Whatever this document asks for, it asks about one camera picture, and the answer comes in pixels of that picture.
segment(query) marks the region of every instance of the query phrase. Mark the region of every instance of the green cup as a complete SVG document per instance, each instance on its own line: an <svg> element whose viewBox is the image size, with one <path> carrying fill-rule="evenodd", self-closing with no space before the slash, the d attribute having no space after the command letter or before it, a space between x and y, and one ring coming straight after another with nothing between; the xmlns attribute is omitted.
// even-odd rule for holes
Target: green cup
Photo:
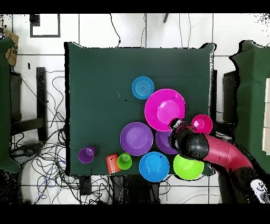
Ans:
<svg viewBox="0 0 270 224"><path fill-rule="evenodd" d="M188 160L177 155L173 161L173 170L184 180L198 178L204 170L204 163L197 160Z"/></svg>
<svg viewBox="0 0 270 224"><path fill-rule="evenodd" d="M117 159L117 166L122 170L127 170L132 165L130 154L122 153Z"/></svg>

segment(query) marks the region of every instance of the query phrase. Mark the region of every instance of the table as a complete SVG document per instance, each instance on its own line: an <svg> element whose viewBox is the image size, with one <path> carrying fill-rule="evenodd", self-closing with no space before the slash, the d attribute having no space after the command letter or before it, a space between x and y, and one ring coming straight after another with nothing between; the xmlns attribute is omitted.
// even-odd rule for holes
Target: table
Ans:
<svg viewBox="0 0 270 224"><path fill-rule="evenodd" d="M208 114L210 53L213 44L201 49L82 48L65 42L67 164L70 175L108 174L105 158L120 155L120 133L130 122L143 122L145 100L137 99L131 84L147 76L155 90L171 88L188 103L186 121ZM78 160L78 152L94 146L96 155L89 164ZM156 144L151 151L160 152ZM170 172L175 155L166 155ZM139 174L141 156L132 157L132 167L118 175Z"/></svg>

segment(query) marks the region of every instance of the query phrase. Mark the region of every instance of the cup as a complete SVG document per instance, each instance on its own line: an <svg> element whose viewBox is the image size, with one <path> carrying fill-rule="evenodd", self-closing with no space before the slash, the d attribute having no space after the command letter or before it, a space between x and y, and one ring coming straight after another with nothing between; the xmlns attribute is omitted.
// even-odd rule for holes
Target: cup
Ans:
<svg viewBox="0 0 270 224"><path fill-rule="evenodd" d="M94 159L95 156L95 148L92 146L88 146L79 151L78 158L81 163L90 163Z"/></svg>
<svg viewBox="0 0 270 224"><path fill-rule="evenodd" d="M122 153L117 159L117 166L122 170L127 170L132 165L130 154Z"/></svg>

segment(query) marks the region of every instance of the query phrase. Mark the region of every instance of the white tile floor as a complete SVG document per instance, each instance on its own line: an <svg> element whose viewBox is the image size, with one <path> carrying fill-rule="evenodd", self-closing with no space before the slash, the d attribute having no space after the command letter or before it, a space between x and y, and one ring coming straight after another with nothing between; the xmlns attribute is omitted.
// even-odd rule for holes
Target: white tile floor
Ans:
<svg viewBox="0 0 270 224"><path fill-rule="evenodd" d="M135 14L112 14L112 21L117 30L121 43L119 47L146 47L146 48L199 48L204 43L214 42L217 49L214 52L214 68L218 70L217 88L217 111L223 111L223 74L234 70L233 63L228 56L235 54L242 40L253 40L260 45L267 45L270 42L269 23L263 14L182 14L171 13L167 22L163 23L164 13L143 13ZM47 71L47 91L56 100L56 105L62 100L61 94L52 86L52 81L56 77L64 76L64 41L74 41L85 47L116 47L118 36L111 24L109 14L61 14L61 37L60 38L30 38L30 16L29 15L5 15L4 25L19 36L17 64L14 67L19 72L24 81L36 93L36 67L46 67ZM56 14L41 15L41 26L33 28L35 35L55 34L57 27ZM65 91L64 78L54 80L55 87L63 94ZM54 101L48 94L48 107L54 111ZM31 119L36 117L36 98L28 87L22 83L22 118ZM65 117L65 99L60 104L58 111ZM48 111L48 125L51 125L53 114ZM217 119L222 120L222 114L217 113ZM49 129L49 134L57 130L57 125L63 127L63 122L53 122ZM37 132L32 130L25 133L22 144L37 142ZM48 145L57 142L57 137L53 136ZM65 151L61 150L61 155L65 156ZM37 181L42 169L37 162L28 162L23 171L22 191L24 198L35 201L38 198ZM38 184L42 184L43 179L39 179ZM96 182L94 188L99 186L101 181ZM219 187L217 174L211 177L203 177L198 181L181 181L175 177L170 177L168 182L171 189L167 195L161 195L162 203L218 203ZM58 186L48 188L44 193L50 198L40 200L38 204L52 203L52 199L59 192ZM166 183L160 187L160 193L166 191ZM56 198L53 204L73 204L79 203L68 189L61 190L59 200Z"/></svg>

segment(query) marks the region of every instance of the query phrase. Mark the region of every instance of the blue bowl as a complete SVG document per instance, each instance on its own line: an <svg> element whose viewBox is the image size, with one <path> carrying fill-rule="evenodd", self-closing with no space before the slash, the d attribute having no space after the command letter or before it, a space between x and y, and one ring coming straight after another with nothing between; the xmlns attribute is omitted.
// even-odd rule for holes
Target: blue bowl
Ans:
<svg viewBox="0 0 270 224"><path fill-rule="evenodd" d="M150 182L162 181L169 173L170 164L166 156L158 152L145 154L139 163L143 178Z"/></svg>
<svg viewBox="0 0 270 224"><path fill-rule="evenodd" d="M140 76L134 80L131 86L132 93L138 99L148 99L155 90L154 83L146 76Z"/></svg>

